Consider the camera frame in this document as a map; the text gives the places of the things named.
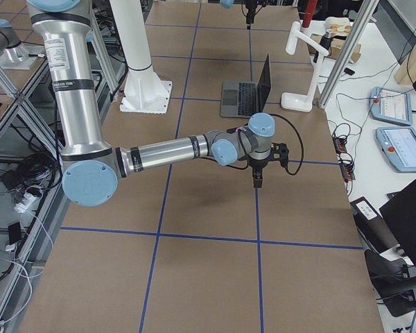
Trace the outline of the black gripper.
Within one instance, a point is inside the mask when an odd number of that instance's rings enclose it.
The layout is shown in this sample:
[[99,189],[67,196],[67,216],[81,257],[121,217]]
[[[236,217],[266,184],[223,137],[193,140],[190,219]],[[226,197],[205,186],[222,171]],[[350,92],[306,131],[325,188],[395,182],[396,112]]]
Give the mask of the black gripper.
[[267,166],[270,159],[269,152],[253,152],[248,155],[249,164],[252,167],[252,177],[254,188],[262,188],[263,169]]

